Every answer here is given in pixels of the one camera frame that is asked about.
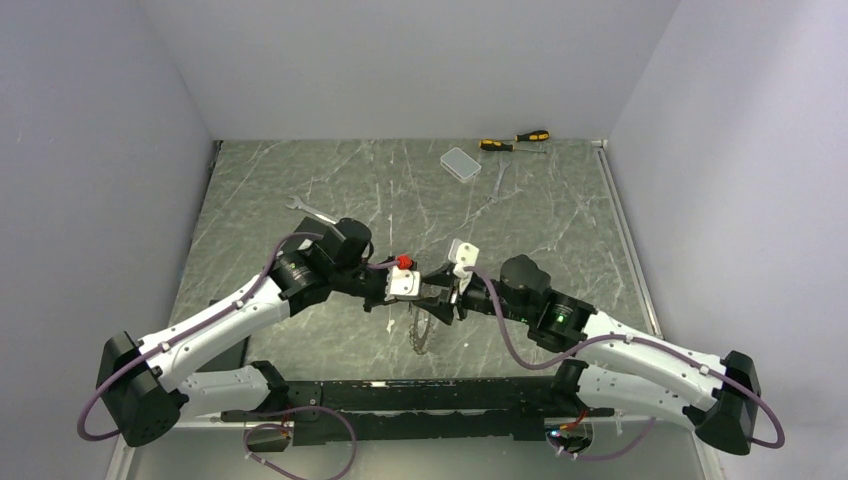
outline wrench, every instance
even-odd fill
[[[498,172],[498,179],[495,180],[495,188],[492,190],[492,194],[489,195],[486,200],[489,203],[498,203],[498,191],[501,189],[501,182],[503,181],[503,174],[506,172],[506,169],[509,167],[509,164],[512,163],[509,159],[501,159],[498,161],[498,165],[500,166],[500,171]]]
[[[310,207],[309,205],[303,203],[303,200],[300,199],[297,195],[291,196],[292,202],[286,205],[288,208],[292,210],[303,210],[304,212],[316,217],[318,220],[321,220],[326,223],[330,223],[335,225],[339,223],[339,220],[332,215],[327,215],[326,213],[318,210],[317,208]]]

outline black plastic housing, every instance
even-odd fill
[[[579,411],[589,409],[577,395],[580,392],[580,376],[588,367],[588,363],[574,358],[567,358],[559,365],[551,384],[551,397],[558,406],[576,406]]]
[[[371,230],[352,218],[342,218],[328,226],[324,236],[315,246],[336,270],[356,268],[362,263],[362,254],[371,242]]]
[[[127,332],[110,338],[103,346],[97,386],[139,355],[138,345]],[[118,379],[102,400],[127,445],[140,447],[170,430],[188,399],[166,392],[145,362]]]
[[[744,353],[732,351],[722,360],[726,375],[762,395],[754,361]],[[751,453],[751,437],[757,421],[757,404],[728,384],[713,391],[716,403],[706,412],[685,407],[683,413],[695,425],[695,434],[721,451],[734,455]]]
[[[327,300],[332,292],[326,277],[315,273],[299,251],[280,255],[268,276],[282,290],[280,296],[288,300],[292,316]]]
[[[545,350],[564,352],[586,338],[583,328],[597,309],[553,290],[550,281],[550,275],[536,262],[519,255],[504,262],[500,281],[494,283],[504,318],[527,324],[527,337]],[[460,313],[495,314],[491,295],[477,276],[471,279],[459,307]]]
[[[265,401],[263,401],[254,412],[279,412],[281,410],[285,410],[289,406],[289,385],[286,383],[286,380],[280,375],[280,372],[277,368],[271,364],[271,362],[267,360],[258,360],[256,362],[251,362],[250,365],[259,370],[259,373],[265,377],[265,381],[267,381],[268,396],[265,397]]]

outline screwdriver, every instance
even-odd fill
[[[535,130],[529,133],[522,133],[515,136],[516,142],[544,142],[551,138],[551,134],[547,130]]]
[[[530,152],[530,153],[547,153],[544,150],[530,150],[528,148],[515,148],[511,143],[503,143],[491,138],[480,140],[480,148],[487,152]]]

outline marble tabletop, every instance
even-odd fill
[[[480,248],[478,265],[497,275],[504,260],[525,253],[551,274],[554,288],[649,331],[592,145],[540,145],[546,154],[482,152],[475,140],[224,142],[171,323],[254,275],[274,243],[303,218],[285,206],[299,195],[367,224],[373,260],[407,253],[427,272],[442,264],[451,240],[461,238]],[[439,164],[453,147],[483,167],[467,184]],[[487,205],[500,158],[512,163],[501,201]],[[526,338],[524,325],[510,322],[509,330],[525,359],[553,355]],[[448,327],[415,321],[400,304],[366,314],[361,300],[337,293],[254,334],[247,359],[270,360],[287,380],[553,374],[518,366],[493,317],[472,314]]]

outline red object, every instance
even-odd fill
[[[574,422],[571,422],[571,423],[566,423],[565,425],[560,425],[560,428],[563,429],[563,430],[571,430],[572,428],[579,425],[580,422],[582,422],[583,419],[586,418],[586,415],[588,415],[588,414],[589,414],[588,410],[583,410],[582,412],[580,412],[580,416],[577,417],[577,420],[575,420]]]
[[[395,259],[398,261],[398,268],[401,270],[409,270],[412,268],[412,259],[409,258],[409,255],[398,255]]]

